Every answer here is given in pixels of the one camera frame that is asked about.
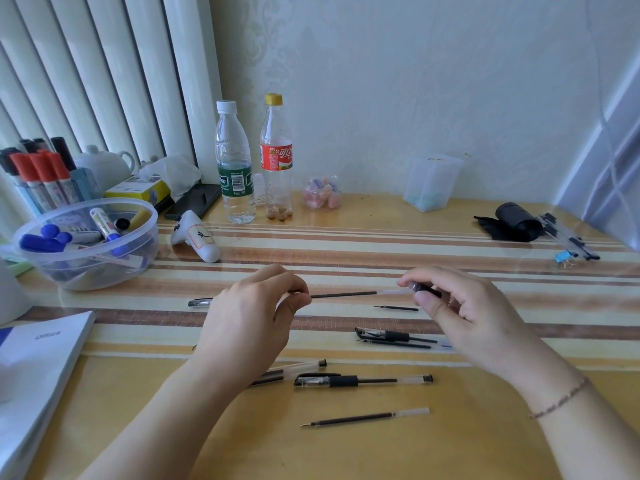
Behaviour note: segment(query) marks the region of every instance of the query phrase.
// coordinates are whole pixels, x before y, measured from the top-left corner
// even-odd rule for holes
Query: water bottle
[[[255,218],[251,150],[236,116],[235,101],[217,101],[216,155],[222,198],[229,222],[246,224]]]
[[[267,114],[260,130],[260,163],[267,193],[267,217],[283,221],[293,215],[291,132],[282,109],[282,95],[270,93],[264,101]]]

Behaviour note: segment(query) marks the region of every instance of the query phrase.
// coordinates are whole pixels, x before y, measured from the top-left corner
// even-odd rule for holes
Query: bracelet
[[[584,377],[580,381],[580,384],[578,384],[576,387],[571,389],[571,391],[569,391],[569,394],[565,395],[562,399],[560,399],[560,401],[558,401],[553,406],[545,409],[544,411],[540,411],[539,413],[536,413],[536,414],[530,414],[529,415],[529,419],[540,419],[540,418],[542,418],[542,416],[546,416],[548,414],[551,414],[556,409],[560,408],[560,406],[562,406],[563,404],[569,402],[569,400],[571,400],[571,398],[573,398],[582,389],[584,389],[587,386],[587,384],[590,384],[590,383],[591,383],[591,381],[589,380],[589,378],[588,377]]]

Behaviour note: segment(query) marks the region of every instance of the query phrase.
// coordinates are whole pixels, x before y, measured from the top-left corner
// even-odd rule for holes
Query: red marker cap
[[[65,166],[64,161],[62,161],[62,157],[59,153],[49,152],[47,156],[53,166],[53,171],[56,173],[58,180],[68,180],[71,178],[71,174]]]
[[[38,171],[38,176],[40,177],[41,181],[55,182],[57,180],[56,172],[53,171],[53,165],[51,164],[47,153],[48,152],[38,152],[37,154],[31,153],[29,156],[31,157],[31,161]]]
[[[38,172],[36,167],[33,166],[31,158],[24,153],[12,153],[9,155],[11,161],[15,164],[16,168],[18,168],[18,173],[25,182],[33,182],[38,181]]]

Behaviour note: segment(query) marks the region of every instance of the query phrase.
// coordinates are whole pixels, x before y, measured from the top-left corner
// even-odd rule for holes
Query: hand
[[[293,294],[278,305],[285,293]],[[240,393],[273,364],[289,341],[293,315],[309,303],[302,278],[265,266],[213,299],[191,360]]]
[[[457,269],[427,266],[408,271],[398,285],[416,281],[437,286],[442,298],[419,291],[414,300],[442,328],[453,347],[471,363],[528,387],[557,359],[494,284]]]

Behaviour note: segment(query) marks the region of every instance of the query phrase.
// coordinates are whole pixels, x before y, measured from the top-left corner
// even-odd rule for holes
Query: smartphone
[[[220,185],[195,184],[166,211],[164,218],[176,221],[182,217],[185,210],[192,210],[202,218],[220,198],[220,195]]]

